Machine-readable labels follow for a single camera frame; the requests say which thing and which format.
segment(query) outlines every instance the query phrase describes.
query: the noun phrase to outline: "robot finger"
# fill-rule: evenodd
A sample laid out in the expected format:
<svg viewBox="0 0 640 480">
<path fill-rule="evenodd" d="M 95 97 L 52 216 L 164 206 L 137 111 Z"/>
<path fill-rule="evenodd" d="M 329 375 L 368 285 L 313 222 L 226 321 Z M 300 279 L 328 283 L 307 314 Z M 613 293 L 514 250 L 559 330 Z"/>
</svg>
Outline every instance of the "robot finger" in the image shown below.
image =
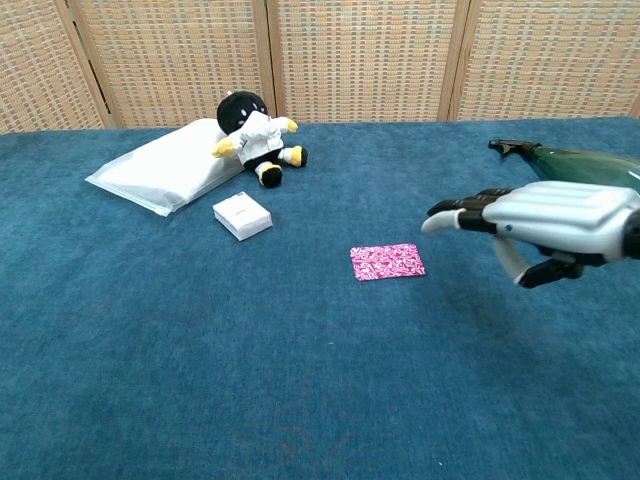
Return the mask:
<svg viewBox="0 0 640 480">
<path fill-rule="evenodd" d="M 607 263 L 607 259 L 602 253 L 565 252 L 554 250 L 553 248 L 545 247 L 543 245 L 535 245 L 535 247 L 541 255 L 565 263 L 577 263 L 589 267 L 601 267 Z"/>
<path fill-rule="evenodd" d="M 507 195 L 508 193 L 513 192 L 513 188 L 486 188 L 481 192 L 478 192 L 478 195 L 490 195 L 492 197 L 502 197 L 503 195 Z"/>
<path fill-rule="evenodd" d="M 456 228 L 459 230 L 472 230 L 495 234 L 496 226 L 482 218 L 482 210 L 447 210 L 436 212 L 427 218 L 422 224 L 424 233 L 434 233 L 446 228 Z"/>
<path fill-rule="evenodd" d="M 550 259 L 528 268 L 518 279 L 518 285 L 524 288 L 536 288 L 564 278 L 578 279 L 582 277 L 583 272 L 584 265 Z"/>
<path fill-rule="evenodd" d="M 498 197 L 491 195 L 475 195 L 460 200 L 443 200 L 429 209 L 427 215 L 435 215 L 445 210 L 477 210 L 482 211 L 484 207 L 496 201 Z"/>
</svg>

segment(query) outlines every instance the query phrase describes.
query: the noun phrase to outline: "doll white shirt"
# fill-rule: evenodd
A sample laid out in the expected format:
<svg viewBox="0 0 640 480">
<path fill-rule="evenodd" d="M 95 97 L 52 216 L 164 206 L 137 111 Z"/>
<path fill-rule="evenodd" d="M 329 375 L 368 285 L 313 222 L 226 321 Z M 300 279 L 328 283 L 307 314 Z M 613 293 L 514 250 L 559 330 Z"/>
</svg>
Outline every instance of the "doll white shirt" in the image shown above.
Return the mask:
<svg viewBox="0 0 640 480">
<path fill-rule="evenodd" d="M 282 148 L 282 133 L 289 129 L 286 117 L 271 118 L 254 110 L 241 128 L 229 135 L 244 164 L 265 153 Z"/>
</svg>

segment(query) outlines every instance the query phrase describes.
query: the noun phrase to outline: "white robotic hand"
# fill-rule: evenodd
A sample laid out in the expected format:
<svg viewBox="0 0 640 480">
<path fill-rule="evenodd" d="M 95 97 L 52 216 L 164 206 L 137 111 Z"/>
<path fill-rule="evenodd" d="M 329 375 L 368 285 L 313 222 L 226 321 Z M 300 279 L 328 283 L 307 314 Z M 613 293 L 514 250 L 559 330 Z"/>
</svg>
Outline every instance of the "white robotic hand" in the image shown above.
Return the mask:
<svg viewBox="0 0 640 480">
<path fill-rule="evenodd" d="M 630 188 L 541 181 L 445 200 L 427 215 L 424 233 L 457 228 L 493 235 L 502 266 L 525 288 L 580 278 L 585 266 L 640 259 L 640 195 Z M 535 245 L 549 259 L 529 265 L 512 240 Z"/>
</svg>

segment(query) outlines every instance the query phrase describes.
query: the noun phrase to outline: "wicker panel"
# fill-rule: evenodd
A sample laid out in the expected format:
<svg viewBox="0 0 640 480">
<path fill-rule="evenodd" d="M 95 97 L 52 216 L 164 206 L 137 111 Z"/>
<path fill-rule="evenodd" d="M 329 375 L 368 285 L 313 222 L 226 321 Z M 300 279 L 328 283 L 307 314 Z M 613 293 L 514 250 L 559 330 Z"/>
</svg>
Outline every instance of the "wicker panel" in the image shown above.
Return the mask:
<svg viewBox="0 0 640 480">
<path fill-rule="evenodd" d="M 279 110 L 306 122 L 436 118 L 455 0 L 275 3 Z"/>
<path fill-rule="evenodd" d="M 51 0 L 0 3 L 0 132 L 104 127 Z"/>
<path fill-rule="evenodd" d="M 638 32 L 638 0 L 483 1 L 457 118 L 627 115 Z"/>
<path fill-rule="evenodd" d="M 261 80 L 251 0 L 72 5 L 122 126 L 174 127 L 215 116 L 228 90 L 266 97 L 270 89 L 273 98 L 272 83 L 265 88 Z"/>
</svg>

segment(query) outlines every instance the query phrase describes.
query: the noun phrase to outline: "doll foot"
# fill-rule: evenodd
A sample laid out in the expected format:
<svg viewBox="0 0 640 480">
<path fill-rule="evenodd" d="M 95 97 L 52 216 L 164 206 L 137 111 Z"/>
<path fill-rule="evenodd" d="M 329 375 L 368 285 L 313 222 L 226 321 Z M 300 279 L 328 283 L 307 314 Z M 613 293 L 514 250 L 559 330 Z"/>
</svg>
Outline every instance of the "doll foot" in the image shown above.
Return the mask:
<svg viewBox="0 0 640 480">
<path fill-rule="evenodd" d="M 282 168 L 280 165 L 268 165 L 258 174 L 260 185 L 266 188 L 275 188 L 282 183 Z"/>
<path fill-rule="evenodd" d="M 294 167 L 304 167 L 307 164 L 309 153 L 307 149 L 301 146 L 293 147 L 291 150 L 291 165 Z"/>
</svg>

